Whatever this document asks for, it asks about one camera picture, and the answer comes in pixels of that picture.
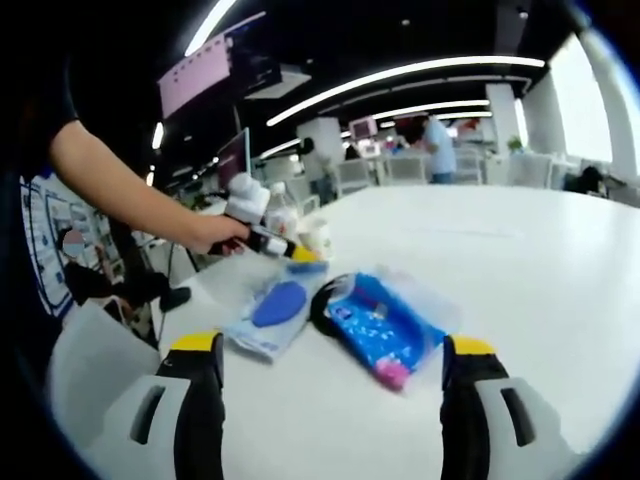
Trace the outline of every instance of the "white table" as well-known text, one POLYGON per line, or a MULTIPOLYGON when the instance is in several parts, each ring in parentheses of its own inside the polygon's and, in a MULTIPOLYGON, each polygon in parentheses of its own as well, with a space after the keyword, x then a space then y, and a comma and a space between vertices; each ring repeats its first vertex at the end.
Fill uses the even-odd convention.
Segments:
MULTIPOLYGON (((337 252, 331 276, 379 262, 407 271, 461 305, 462 332, 489 341, 557 409, 576 452, 608 432, 640 365, 640 210, 565 192, 416 186, 366 189, 319 214, 337 252)), ((236 320, 243 285, 269 268, 247 255, 186 282, 193 299, 166 316, 162 352, 236 320)), ((440 368, 434 358, 403 397, 312 327, 273 366, 227 352, 226 478, 440 478, 440 368)))

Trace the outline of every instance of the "blue jeans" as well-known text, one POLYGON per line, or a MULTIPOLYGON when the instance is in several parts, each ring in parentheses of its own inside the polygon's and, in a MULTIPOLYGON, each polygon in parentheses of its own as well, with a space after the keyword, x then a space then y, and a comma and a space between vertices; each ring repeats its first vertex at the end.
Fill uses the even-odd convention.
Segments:
POLYGON ((431 177, 431 183, 436 185, 451 185, 453 184, 453 172, 434 173, 431 177))
POLYGON ((333 186, 331 185, 331 177, 329 175, 319 180, 311 180, 309 182, 311 193, 320 197, 320 206, 326 205, 333 200, 333 186))

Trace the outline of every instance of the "plastic bottle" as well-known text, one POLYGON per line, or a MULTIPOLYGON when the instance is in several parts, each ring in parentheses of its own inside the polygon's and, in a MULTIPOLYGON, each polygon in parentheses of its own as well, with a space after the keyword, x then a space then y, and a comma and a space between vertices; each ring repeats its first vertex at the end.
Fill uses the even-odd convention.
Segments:
POLYGON ((271 185, 271 199, 265 213, 268 230, 294 242, 298 240, 298 208, 287 194, 284 182, 271 185))

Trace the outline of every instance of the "paper cup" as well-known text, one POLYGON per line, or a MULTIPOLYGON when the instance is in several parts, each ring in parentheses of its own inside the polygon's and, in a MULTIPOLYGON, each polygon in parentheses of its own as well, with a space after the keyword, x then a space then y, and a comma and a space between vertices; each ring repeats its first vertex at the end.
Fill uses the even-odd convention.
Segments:
POLYGON ((328 261, 333 258, 331 232, 326 220, 321 218, 307 220, 300 228, 299 237, 302 245, 318 255, 320 260, 328 261))

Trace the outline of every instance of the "pink screen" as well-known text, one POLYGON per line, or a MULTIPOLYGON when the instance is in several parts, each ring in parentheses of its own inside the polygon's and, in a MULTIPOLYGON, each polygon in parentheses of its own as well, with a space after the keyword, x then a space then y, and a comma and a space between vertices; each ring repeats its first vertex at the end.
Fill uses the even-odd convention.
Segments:
POLYGON ((163 117, 166 119, 230 73, 224 34, 216 35, 158 80, 163 117))

